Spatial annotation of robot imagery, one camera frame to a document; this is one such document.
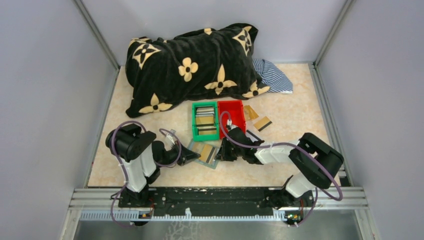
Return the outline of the mint green card holder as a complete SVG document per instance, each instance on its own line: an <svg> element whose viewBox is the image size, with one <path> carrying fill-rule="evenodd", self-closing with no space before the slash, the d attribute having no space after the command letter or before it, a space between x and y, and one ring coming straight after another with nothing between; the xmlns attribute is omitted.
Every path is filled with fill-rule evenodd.
<svg viewBox="0 0 424 240"><path fill-rule="evenodd" d="M188 149L200 155L194 162L211 169L216 169L218 160L215 157L219 151L218 147L192 139L188 145Z"/></svg>

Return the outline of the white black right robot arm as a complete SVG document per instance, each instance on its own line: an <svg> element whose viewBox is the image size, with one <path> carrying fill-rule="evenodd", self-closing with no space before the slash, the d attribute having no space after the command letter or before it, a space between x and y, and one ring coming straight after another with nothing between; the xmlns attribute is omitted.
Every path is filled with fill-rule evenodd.
<svg viewBox="0 0 424 240"><path fill-rule="evenodd" d="M327 196L336 201L343 199L335 176L344 163L344 157L316 135L307 132L298 141L266 145L263 140L253 141L233 125L224 136L224 161L241 157L252 165L292 163L297 167L299 172L289 178L281 193L281 199L287 206L295 206L309 190L318 188L326 192L331 185L336 187L338 196L330 193Z"/></svg>

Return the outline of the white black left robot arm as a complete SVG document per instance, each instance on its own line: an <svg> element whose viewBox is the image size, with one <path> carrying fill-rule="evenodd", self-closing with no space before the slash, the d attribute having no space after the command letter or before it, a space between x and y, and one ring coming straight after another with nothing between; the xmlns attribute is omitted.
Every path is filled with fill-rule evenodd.
<svg viewBox="0 0 424 240"><path fill-rule="evenodd" d="M124 189L131 192L130 200L138 207L149 203L145 190L160 175L161 168L184 166L201 155L185 147L173 130L159 130L170 142L166 150L157 135L137 121L129 120L112 130L105 145L118 160L124 175Z"/></svg>

